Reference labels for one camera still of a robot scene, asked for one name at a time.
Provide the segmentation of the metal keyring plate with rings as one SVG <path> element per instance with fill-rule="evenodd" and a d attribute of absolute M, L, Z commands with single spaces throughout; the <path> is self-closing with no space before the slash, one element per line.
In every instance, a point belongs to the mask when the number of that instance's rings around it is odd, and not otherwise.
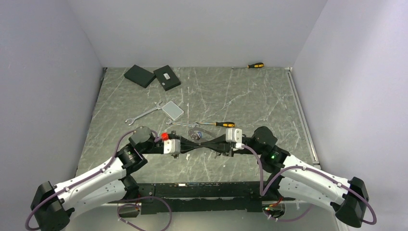
<path fill-rule="evenodd" d="M 190 128 L 188 135 L 196 142 L 206 142 L 216 137 L 214 133 L 199 127 Z"/>

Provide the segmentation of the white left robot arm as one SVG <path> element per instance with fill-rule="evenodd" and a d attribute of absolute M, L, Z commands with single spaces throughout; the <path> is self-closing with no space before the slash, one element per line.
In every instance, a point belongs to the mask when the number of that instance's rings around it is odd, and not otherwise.
<path fill-rule="evenodd" d="M 143 154 L 181 154 L 203 147 L 171 133 L 159 137 L 149 127 L 141 126 L 126 133 L 129 142 L 115 147 L 112 156 L 95 168 L 61 183 L 49 181 L 38 186 L 31 213 L 25 221 L 28 231 L 61 231 L 75 216 L 111 201 L 134 201 L 139 186 L 132 177 L 147 164 Z"/>

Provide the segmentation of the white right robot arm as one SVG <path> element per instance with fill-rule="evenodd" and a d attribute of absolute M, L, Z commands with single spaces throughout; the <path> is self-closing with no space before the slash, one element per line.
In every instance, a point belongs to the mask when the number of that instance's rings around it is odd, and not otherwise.
<path fill-rule="evenodd" d="M 329 174 L 301 161 L 276 145 L 277 138 L 267 127 L 258 127 L 251 137 L 238 128 L 228 128 L 223 136 L 201 143 L 221 154 L 252 154 L 260 172 L 259 194 L 271 200 L 294 198 L 333 211 L 344 224 L 360 228 L 374 225 L 377 217 L 369 204 L 363 180 Z"/>

